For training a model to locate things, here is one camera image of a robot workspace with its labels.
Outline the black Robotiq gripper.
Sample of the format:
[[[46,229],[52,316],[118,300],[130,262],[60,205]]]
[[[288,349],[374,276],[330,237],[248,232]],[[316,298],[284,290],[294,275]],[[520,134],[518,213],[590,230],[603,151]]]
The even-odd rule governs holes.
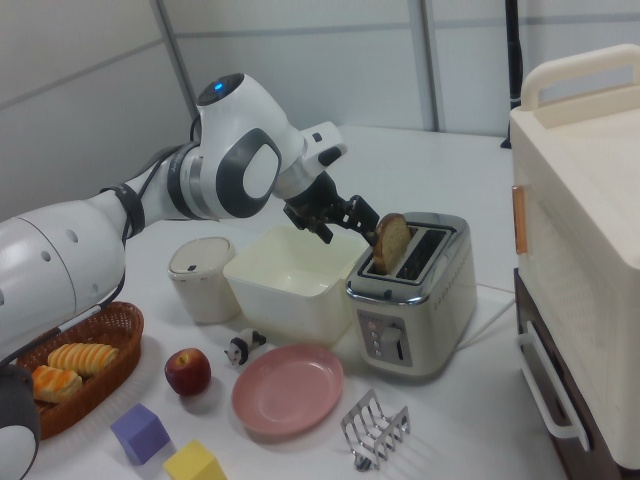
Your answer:
[[[333,179],[321,173],[301,194],[286,199],[285,215],[301,230],[309,230],[324,244],[330,244],[333,232],[328,224],[339,225],[361,235],[369,245],[378,241],[380,216],[359,196],[342,199]]]

